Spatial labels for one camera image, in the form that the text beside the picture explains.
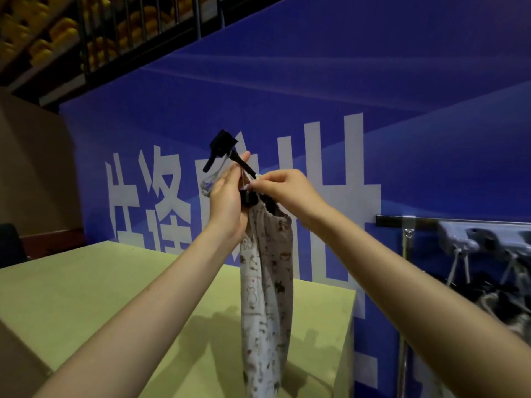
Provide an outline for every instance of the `shelf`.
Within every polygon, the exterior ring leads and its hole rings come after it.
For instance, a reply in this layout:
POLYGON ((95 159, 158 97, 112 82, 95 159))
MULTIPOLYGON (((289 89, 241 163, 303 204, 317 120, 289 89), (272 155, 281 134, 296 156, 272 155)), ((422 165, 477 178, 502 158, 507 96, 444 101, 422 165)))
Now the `shelf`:
POLYGON ((79 43, 79 35, 73 37, 69 42, 64 44, 60 49, 54 51, 53 54, 51 54, 46 60, 44 60, 41 64, 38 66, 35 66, 33 68, 30 68, 28 71, 23 73, 20 77, 18 77, 14 82, 12 82, 7 87, 8 93, 13 93, 18 88, 23 86, 25 83, 30 81, 33 77, 35 77, 38 73, 40 73, 42 70, 44 70, 46 67, 48 67, 50 64, 52 64, 55 60, 57 60, 59 57, 63 56, 65 53, 69 52, 73 47, 75 47, 79 43))
POLYGON ((13 62, 14 60, 17 59, 17 57, 28 47, 30 46, 31 44, 33 44, 33 42, 38 39, 40 36, 41 36, 41 33, 43 33, 44 30, 46 30, 52 23, 55 22, 56 19, 58 19, 59 17, 61 17, 63 15, 63 12, 70 6, 70 4, 73 2, 74 0, 61 0, 61 2, 57 3, 56 7, 55 7, 55 13, 53 14, 50 14, 48 16, 48 18, 46 18, 44 20, 44 24, 42 25, 42 27, 36 32, 36 33, 32 33, 30 35, 30 38, 17 50, 17 52, 15 53, 15 55, 7 60, 7 61, 4 61, 2 63, 0 63, 0 73, 7 67, 11 64, 11 62, 13 62))
POLYGON ((47 106, 51 103, 56 102, 63 96, 68 95, 69 93, 75 91, 76 89, 81 88, 86 85, 87 81, 85 79, 85 74, 79 74, 74 79, 69 80, 67 83, 64 83, 61 86, 58 86, 53 91, 50 91, 44 96, 39 98, 40 106, 47 106))

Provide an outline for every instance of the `cloth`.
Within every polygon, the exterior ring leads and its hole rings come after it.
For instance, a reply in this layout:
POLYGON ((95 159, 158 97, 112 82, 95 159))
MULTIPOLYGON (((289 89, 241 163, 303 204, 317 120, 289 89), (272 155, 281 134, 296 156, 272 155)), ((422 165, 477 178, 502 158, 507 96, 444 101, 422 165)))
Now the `cloth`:
POLYGON ((240 246, 242 357, 248 398, 274 397, 286 366, 293 318, 291 218, 262 200, 249 209, 240 246))

